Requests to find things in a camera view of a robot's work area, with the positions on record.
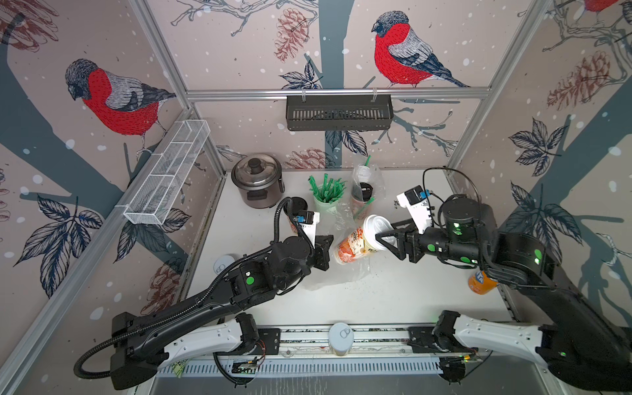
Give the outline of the yellow cup white lid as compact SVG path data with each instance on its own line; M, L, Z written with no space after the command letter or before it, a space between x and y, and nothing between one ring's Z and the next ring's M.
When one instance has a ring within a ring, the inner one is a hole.
M334 258L341 264L354 263L362 258L386 251L388 248L376 239L376 235L394 230L390 222L382 216L370 215L335 249Z

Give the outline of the green straw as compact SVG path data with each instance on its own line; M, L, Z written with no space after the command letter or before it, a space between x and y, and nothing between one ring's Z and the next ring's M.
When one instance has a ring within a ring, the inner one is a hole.
M371 197L367 202L365 202L354 214L354 219L359 220L365 218L365 213L374 201L375 197Z

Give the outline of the clear plastic carrier bag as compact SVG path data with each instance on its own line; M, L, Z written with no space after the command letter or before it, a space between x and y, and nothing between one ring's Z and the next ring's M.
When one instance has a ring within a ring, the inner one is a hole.
M381 169L370 156L355 155L352 163L350 205L354 220L360 222L385 198L385 183Z

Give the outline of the red cup black lid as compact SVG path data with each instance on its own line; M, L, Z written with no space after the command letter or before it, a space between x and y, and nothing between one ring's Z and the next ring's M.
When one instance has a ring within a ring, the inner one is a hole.
M291 202L288 202L286 206L283 207L283 212L286 214L290 228L295 235L298 234L298 230L292 223L292 220L296 216L298 216L301 211L307 211L308 208L309 207L306 200L304 200L302 197L292 197Z
M355 183L352 189L352 215L354 218L355 212L371 197L374 197L374 188L371 184L366 183ZM365 216L367 216L370 212L370 207L368 208Z

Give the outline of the red cup black lid front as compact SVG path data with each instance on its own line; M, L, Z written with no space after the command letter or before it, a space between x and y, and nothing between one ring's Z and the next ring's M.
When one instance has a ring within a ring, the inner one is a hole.
M374 188L371 184L366 183L355 183L352 189L352 215L354 218L355 212L371 197L374 197ZM365 216L367 216L370 212L370 207L368 208Z

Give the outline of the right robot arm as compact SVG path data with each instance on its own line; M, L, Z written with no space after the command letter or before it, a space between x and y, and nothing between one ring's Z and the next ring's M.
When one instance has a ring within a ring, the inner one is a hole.
M631 332L597 312L538 239L498 231L491 207L464 195L439 209L442 228L432 225L431 210L415 192L399 199L412 218L379 230L375 238L383 247L412 263L432 255L443 264L482 270L528 297L552 322L485 323L445 310L432 331L439 350L489 349L529 360L582 390L631 390Z

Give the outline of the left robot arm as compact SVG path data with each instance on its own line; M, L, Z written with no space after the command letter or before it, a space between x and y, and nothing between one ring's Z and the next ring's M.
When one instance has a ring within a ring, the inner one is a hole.
M332 242L332 235L273 242L230 264L207 289L163 311L117 315L111 339L80 356L74 375L109 378L115 389L124 390L197 353L250 352L258 328L247 309L292 291L314 268L327 271Z

